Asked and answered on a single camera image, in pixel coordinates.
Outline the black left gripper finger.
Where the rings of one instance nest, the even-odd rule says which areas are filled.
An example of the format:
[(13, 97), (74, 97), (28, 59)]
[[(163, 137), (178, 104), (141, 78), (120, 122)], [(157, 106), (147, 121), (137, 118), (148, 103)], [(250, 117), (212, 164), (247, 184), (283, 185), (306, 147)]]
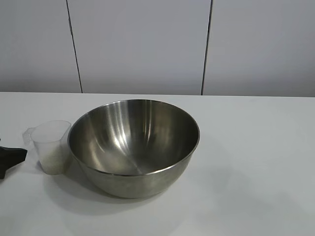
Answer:
[(23, 148), (0, 147), (0, 179), (5, 178), (6, 171), (25, 161), (27, 150)]

